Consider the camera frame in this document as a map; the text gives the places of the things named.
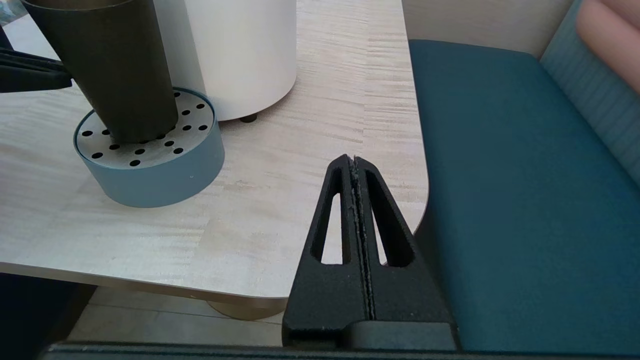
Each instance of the perforated metal top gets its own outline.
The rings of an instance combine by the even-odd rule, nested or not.
[[[94,112],[76,135],[78,151],[91,162],[116,169],[148,168],[166,163],[193,150],[209,134],[214,113],[201,98],[176,91],[178,123],[155,140],[134,144],[114,142],[100,117]]]

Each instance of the teal seat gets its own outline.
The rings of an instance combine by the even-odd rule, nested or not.
[[[427,248],[463,348],[639,355],[629,174],[531,55],[429,40],[410,51]]]

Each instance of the white cylinder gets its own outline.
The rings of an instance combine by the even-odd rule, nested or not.
[[[296,0],[154,0],[174,86],[219,121],[257,113],[296,80]]]

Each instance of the blue upholstered chair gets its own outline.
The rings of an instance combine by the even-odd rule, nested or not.
[[[540,61],[410,41],[425,249],[468,351],[640,354],[640,96],[579,6]]]

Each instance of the light wood tabletop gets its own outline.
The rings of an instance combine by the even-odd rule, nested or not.
[[[5,31],[55,57],[28,16]],[[299,0],[294,88],[251,124],[221,123],[222,171],[178,204],[104,195],[72,144],[89,110],[75,85],[0,94],[0,272],[268,307],[289,295],[331,160],[374,163],[412,230],[426,207],[401,0]]]

